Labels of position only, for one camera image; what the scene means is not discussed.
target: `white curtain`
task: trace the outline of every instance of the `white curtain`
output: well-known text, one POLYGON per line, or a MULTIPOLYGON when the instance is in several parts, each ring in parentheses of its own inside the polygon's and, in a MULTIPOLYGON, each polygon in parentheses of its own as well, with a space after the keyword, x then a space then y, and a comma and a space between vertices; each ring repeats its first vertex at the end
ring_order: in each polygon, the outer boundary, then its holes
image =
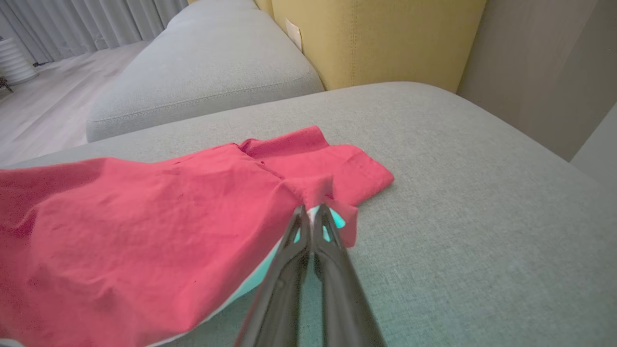
POLYGON ((187 0, 0 0, 0 14, 30 57, 44 63, 153 40, 186 6, 187 0))

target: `seam stitching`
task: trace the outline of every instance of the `seam stitching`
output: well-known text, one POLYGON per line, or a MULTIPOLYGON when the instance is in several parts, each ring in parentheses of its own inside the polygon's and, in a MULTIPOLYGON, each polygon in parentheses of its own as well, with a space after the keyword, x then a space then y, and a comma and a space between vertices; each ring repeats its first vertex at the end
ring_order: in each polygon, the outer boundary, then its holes
POLYGON ((352 34, 351 34, 351 77, 350 85, 355 85, 355 41, 356 41, 356 26, 358 22, 358 0, 354 0, 352 8, 354 21, 352 22, 352 34))

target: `wall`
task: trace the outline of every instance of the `wall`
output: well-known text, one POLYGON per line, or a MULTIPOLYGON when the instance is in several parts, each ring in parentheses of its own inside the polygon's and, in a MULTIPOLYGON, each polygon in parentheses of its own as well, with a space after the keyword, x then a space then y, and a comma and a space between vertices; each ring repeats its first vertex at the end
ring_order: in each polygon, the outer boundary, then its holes
POLYGON ((458 93, 572 159, 617 101, 617 1, 489 0, 458 93))
POLYGON ((617 193, 617 103, 576 153, 572 165, 617 193))

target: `fabric upholstery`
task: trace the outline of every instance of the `fabric upholstery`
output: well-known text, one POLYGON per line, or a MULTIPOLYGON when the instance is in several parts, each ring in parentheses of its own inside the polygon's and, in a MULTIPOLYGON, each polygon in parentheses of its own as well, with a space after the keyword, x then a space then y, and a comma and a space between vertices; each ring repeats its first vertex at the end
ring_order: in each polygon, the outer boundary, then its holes
MULTIPOLYGON (((617 196, 505 122, 439 88, 358 86, 166 124, 16 166, 161 161, 318 125, 387 167, 350 256, 390 347, 608 346, 617 340, 617 196)), ((300 345, 321 346, 303 287, 300 345)), ((246 295, 169 346, 232 346, 246 295)))
POLYGON ((266 12, 270 17, 274 18, 274 11, 272 9, 272 0, 255 0, 257 7, 260 10, 266 12))
POLYGON ((252 0, 201 0, 101 96, 88 141, 318 91, 313 67, 252 0))
POLYGON ((415 81, 456 91, 485 0, 272 0, 327 90, 415 81))

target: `beige wall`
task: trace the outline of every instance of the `beige wall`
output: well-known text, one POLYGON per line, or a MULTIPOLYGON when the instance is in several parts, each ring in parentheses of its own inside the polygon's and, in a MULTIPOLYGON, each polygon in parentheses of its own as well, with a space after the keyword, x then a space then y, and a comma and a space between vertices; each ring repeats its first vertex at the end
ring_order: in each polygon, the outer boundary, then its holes
POLYGON ((572 159, 617 101, 617 1, 489 0, 458 93, 572 159))

